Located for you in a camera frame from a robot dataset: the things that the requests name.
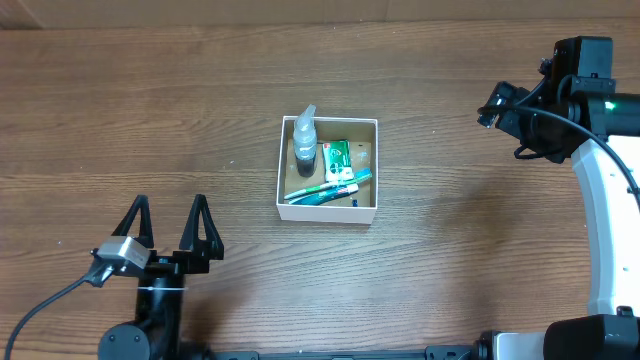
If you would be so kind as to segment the white green toothpaste tube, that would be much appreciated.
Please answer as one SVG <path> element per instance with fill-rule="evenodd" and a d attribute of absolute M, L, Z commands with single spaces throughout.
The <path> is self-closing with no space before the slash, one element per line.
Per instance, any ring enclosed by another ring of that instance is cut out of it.
<path fill-rule="evenodd" d="M 312 193 L 306 196 L 301 196 L 288 200 L 291 205 L 309 205 L 318 206 L 333 200 L 337 200 L 359 191 L 357 184 L 351 184 L 346 186 L 336 186 L 326 190 L 322 190 L 316 193 Z"/>

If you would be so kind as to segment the green white toothbrush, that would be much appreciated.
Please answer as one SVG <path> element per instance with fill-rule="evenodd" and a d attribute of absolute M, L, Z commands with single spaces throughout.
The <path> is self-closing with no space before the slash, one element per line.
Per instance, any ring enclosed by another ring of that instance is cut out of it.
<path fill-rule="evenodd" d="M 372 172 L 369 168 L 365 168 L 362 169 L 358 172 L 355 173 L 355 176 L 353 179 L 351 180 L 338 180 L 338 181 L 331 181 L 331 182 L 327 182 L 327 183 L 323 183 L 321 185 L 317 185 L 317 186 L 313 186 L 313 187 L 308 187 L 305 189 L 301 189 L 292 193 L 289 193 L 287 195 L 284 196 L 285 200 L 291 200 L 294 198 L 298 198 L 301 196 L 306 196 L 312 193 L 316 193 L 322 190 L 326 190 L 332 187 L 336 187 L 336 186 L 346 186 L 346 185 L 351 185 L 351 184 L 360 184 L 363 183 L 367 180 L 369 180 L 372 177 Z"/>

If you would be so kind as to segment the green soap bar pack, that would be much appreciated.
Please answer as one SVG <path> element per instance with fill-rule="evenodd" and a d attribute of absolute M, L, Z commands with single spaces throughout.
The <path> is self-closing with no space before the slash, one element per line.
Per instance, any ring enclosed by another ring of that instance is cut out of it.
<path fill-rule="evenodd" d="M 322 154 L 327 182 L 347 181 L 354 178 L 348 140 L 323 143 Z"/>

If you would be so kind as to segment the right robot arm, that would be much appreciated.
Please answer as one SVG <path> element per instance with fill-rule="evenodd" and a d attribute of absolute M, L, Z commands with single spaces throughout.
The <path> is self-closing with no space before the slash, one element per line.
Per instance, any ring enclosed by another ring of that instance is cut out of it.
<path fill-rule="evenodd" d="M 639 97 L 619 93 L 613 41 L 554 45 L 532 89 L 499 82 L 478 122 L 518 139 L 519 160 L 571 162 L 583 197 L 591 281 L 587 314 L 542 332 L 488 331 L 468 359 L 636 359 L 639 356 Z"/>

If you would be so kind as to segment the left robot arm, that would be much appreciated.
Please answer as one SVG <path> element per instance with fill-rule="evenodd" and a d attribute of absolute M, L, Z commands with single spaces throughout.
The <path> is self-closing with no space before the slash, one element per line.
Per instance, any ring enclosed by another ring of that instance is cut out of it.
<path fill-rule="evenodd" d="M 181 339 L 186 277 L 207 274 L 224 258 L 206 196 L 194 198 L 179 247 L 170 255 L 154 249 L 148 197 L 139 195 L 92 253 L 99 283 L 111 276 L 138 280 L 134 319 L 110 328 L 100 340 L 100 359 L 211 359 L 209 346 Z"/>

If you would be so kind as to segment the clear soap pump bottle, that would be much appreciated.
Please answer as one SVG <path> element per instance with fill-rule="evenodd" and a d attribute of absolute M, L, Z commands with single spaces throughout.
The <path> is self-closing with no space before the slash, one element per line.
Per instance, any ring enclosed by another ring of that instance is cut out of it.
<path fill-rule="evenodd" d="M 310 104 L 294 121 L 293 148 L 300 176 L 309 178 L 315 172 L 317 131 L 314 116 L 316 106 Z"/>

